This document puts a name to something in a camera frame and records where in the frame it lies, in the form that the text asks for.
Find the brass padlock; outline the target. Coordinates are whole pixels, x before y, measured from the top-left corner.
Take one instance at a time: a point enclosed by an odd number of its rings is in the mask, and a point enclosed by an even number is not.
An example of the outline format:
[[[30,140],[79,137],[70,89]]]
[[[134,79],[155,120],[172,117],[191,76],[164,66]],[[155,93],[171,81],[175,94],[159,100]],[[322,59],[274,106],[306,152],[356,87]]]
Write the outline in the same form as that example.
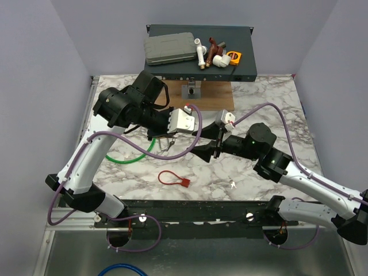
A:
[[[159,148],[161,151],[168,151],[170,148],[170,139],[168,137],[158,137],[157,138]]]

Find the white pvc elbow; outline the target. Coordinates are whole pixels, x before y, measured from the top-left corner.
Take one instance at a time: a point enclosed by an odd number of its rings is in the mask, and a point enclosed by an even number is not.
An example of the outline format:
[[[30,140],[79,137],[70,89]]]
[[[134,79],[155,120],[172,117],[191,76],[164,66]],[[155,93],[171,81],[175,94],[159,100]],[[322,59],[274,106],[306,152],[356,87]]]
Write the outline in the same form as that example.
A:
[[[215,55],[212,60],[212,64],[219,67],[225,68],[230,64],[231,57],[228,55]]]

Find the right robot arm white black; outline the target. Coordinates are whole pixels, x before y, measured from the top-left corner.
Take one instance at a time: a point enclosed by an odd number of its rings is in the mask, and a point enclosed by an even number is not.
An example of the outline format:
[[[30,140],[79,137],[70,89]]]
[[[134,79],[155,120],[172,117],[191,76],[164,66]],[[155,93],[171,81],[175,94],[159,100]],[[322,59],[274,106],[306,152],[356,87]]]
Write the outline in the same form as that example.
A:
[[[264,123],[251,125],[245,137],[230,134],[224,124],[212,124],[200,132],[210,140],[191,152],[209,162],[221,153],[255,161],[254,170],[266,180],[297,189],[316,199],[315,203],[274,196],[265,210],[271,225],[281,221],[303,221],[331,227],[344,239],[357,245],[367,244],[367,192],[342,186],[305,166],[274,147],[276,135]]]

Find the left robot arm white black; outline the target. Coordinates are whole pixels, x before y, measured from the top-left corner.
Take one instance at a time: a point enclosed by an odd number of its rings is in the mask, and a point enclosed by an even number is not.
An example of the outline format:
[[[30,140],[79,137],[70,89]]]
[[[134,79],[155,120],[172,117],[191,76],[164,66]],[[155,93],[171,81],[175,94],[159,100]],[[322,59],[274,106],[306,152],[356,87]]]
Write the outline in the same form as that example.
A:
[[[46,184],[61,194],[71,208],[103,213],[113,226],[123,226],[128,218],[125,205],[93,184],[93,178],[117,136],[130,125],[147,128],[150,136],[166,135],[172,108],[168,104],[155,104],[161,91],[168,92],[167,85],[142,71],[131,85],[100,92],[87,131],[75,152],[59,173],[46,177]]]

